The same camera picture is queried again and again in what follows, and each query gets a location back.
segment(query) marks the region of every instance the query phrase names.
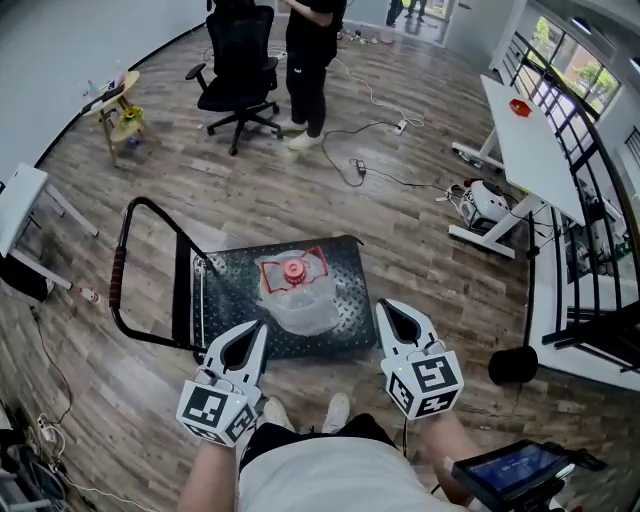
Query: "shoe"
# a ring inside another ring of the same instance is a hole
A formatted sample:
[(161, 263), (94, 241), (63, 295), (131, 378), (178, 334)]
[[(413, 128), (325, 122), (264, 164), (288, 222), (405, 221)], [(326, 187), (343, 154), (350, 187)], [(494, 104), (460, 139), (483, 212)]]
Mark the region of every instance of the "shoe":
[(282, 402), (277, 398), (269, 398), (267, 403), (264, 404), (262, 414), (264, 415), (266, 423), (273, 423), (274, 425), (279, 425), (287, 430), (291, 430), (291, 432), (295, 432), (293, 425), (287, 417), (287, 411), (284, 405), (282, 405)]
[(322, 143), (322, 134), (318, 135), (315, 138), (309, 137), (307, 132), (304, 132), (301, 135), (298, 135), (295, 139), (289, 142), (289, 149), (293, 151), (305, 151), (306, 149), (310, 149), (313, 146), (317, 146)]
[(56, 283), (54, 283), (51, 279), (47, 279), (46, 281), (47, 281), (47, 297), (44, 300), (47, 300), (49, 298), (49, 295), (51, 295), (51, 292), (56, 286)]
[(307, 130), (307, 123), (296, 124), (291, 119), (286, 119), (278, 123), (282, 133), (287, 132), (304, 132)]
[(344, 393), (333, 395), (327, 411), (327, 418), (322, 425), (322, 433), (333, 434), (336, 430), (340, 430), (347, 424), (350, 412), (349, 397)]

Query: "handheld screen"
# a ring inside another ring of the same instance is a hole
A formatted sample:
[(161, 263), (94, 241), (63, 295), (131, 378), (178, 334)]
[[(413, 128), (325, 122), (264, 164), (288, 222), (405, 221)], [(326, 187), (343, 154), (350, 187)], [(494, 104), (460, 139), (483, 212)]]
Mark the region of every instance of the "handheld screen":
[(468, 471), (497, 491), (531, 478), (560, 460), (551, 452), (531, 444), (484, 463), (470, 466)]

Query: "chair base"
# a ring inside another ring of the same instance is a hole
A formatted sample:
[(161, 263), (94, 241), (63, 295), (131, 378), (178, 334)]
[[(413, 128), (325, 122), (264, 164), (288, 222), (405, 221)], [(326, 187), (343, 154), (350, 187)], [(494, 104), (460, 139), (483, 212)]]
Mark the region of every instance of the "chair base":
[(245, 110), (238, 110), (234, 112), (232, 115), (221, 119), (220, 121), (216, 121), (213, 124), (207, 126), (207, 133), (209, 135), (215, 134), (215, 129), (224, 126), (226, 124), (231, 124), (237, 122), (236, 131), (233, 134), (233, 140), (231, 142), (231, 147), (229, 148), (229, 154), (231, 156), (236, 156), (238, 154), (238, 140), (240, 139), (240, 134), (242, 130), (244, 130), (244, 125), (247, 121), (253, 121), (254, 123), (262, 124), (265, 126), (269, 126), (273, 128), (273, 133), (278, 137), (278, 139), (282, 139), (282, 129), (279, 124), (276, 124), (268, 119), (260, 117), (258, 112), (262, 112), (263, 110), (267, 110), (268, 108), (273, 109), (274, 114), (278, 114), (280, 112), (280, 107), (276, 104), (275, 101), (267, 101), (261, 105), (257, 105), (255, 107), (247, 108)]

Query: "white desk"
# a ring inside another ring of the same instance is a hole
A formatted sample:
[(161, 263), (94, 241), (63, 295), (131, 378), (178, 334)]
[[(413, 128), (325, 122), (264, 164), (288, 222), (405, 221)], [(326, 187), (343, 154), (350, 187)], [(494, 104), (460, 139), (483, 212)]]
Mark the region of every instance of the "white desk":
[(15, 247), (18, 233), (29, 215), (41, 192), (49, 195), (61, 212), (69, 212), (80, 225), (93, 236), (98, 230), (51, 183), (47, 183), (49, 175), (26, 164), (20, 164), (6, 188), (0, 194), (0, 254), (6, 258), (10, 254), (44, 277), (51, 279), (67, 290), (71, 283), (32, 260)]
[[(495, 128), (479, 151), (457, 142), (453, 143), (453, 148), (504, 169), (507, 181), (528, 195), (512, 210), (513, 215), (506, 215), (484, 236), (459, 226), (449, 226), (449, 234), (515, 258), (513, 249), (496, 240), (513, 228), (520, 218), (526, 218), (532, 211), (537, 212), (545, 203), (581, 226), (584, 226), (584, 217), (569, 164), (540, 107), (511, 87), (485, 76), (481, 79)], [(515, 98), (531, 107), (529, 117), (518, 116), (511, 110), (509, 102)], [(504, 163), (487, 156), (498, 141)]]

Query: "cart handle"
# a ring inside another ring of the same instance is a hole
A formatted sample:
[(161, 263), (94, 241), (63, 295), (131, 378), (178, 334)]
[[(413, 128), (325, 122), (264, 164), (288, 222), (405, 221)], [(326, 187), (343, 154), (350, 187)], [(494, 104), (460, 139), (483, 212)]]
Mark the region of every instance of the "cart handle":
[(111, 272), (111, 286), (109, 287), (109, 308), (111, 309), (111, 314), (113, 315), (113, 319), (120, 331), (122, 331), (129, 338), (133, 338), (135, 340), (147, 341), (150, 343), (156, 343), (158, 345), (165, 345), (169, 347), (178, 347), (186, 350), (191, 350), (193, 352), (201, 352), (204, 353), (207, 351), (204, 347), (195, 347), (189, 343), (189, 339), (187, 340), (174, 340), (171, 338), (163, 338), (161, 336), (156, 336), (155, 334), (151, 334), (144, 331), (137, 331), (135, 329), (131, 329), (127, 324), (125, 324), (122, 316), (120, 315), (120, 299), (122, 298), (122, 280), (124, 277), (124, 264), (127, 259), (127, 241), (129, 238), (129, 229), (131, 228), (131, 220), (133, 218), (133, 211), (139, 205), (144, 205), (149, 208), (153, 213), (155, 213), (158, 217), (160, 217), (165, 223), (169, 225), (173, 231), (175, 231), (178, 241), (180, 240), (186, 242), (189, 247), (202, 258), (206, 264), (213, 267), (207, 255), (189, 238), (189, 236), (182, 230), (180, 226), (178, 226), (175, 221), (165, 212), (162, 208), (160, 208), (156, 203), (151, 201), (146, 197), (136, 197), (133, 201), (129, 203), (127, 206), (127, 211), (124, 215), (124, 220), (122, 222), (122, 229), (120, 230), (120, 238), (118, 239), (118, 246), (116, 247), (115, 255), (113, 258), (113, 270)]

